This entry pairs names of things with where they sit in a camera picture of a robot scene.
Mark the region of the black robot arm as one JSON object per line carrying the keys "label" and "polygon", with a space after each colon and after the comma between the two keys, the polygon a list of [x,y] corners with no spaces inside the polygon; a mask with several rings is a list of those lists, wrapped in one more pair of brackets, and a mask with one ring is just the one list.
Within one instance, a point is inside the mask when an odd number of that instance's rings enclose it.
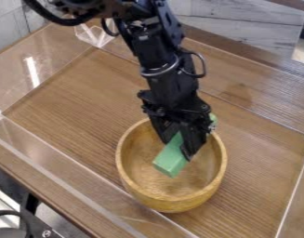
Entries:
{"label": "black robot arm", "polygon": [[92,19],[115,22],[107,33],[123,38],[140,65],[140,75],[150,88],[138,93],[143,112],[152,121],[164,143],[183,137],[179,151],[191,159],[206,144],[211,132],[210,105],[198,96],[199,79],[192,58],[195,52],[182,47],[184,29],[167,0],[49,0],[72,17],[56,16],[39,2],[24,0],[31,9],[61,26],[77,26]]}

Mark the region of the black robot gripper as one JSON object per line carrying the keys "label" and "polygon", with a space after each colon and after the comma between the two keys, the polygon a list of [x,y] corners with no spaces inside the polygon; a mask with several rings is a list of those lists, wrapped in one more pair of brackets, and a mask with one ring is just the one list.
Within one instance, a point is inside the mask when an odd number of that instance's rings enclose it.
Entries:
{"label": "black robot gripper", "polygon": [[194,57],[199,57],[204,66],[203,56],[183,48],[178,51],[143,49],[138,53],[140,74],[150,86],[138,93],[143,111],[164,144],[180,129],[180,149],[188,161],[206,144],[214,127],[212,120],[180,124],[211,112],[198,95],[199,79],[206,76],[206,71],[196,73]]}

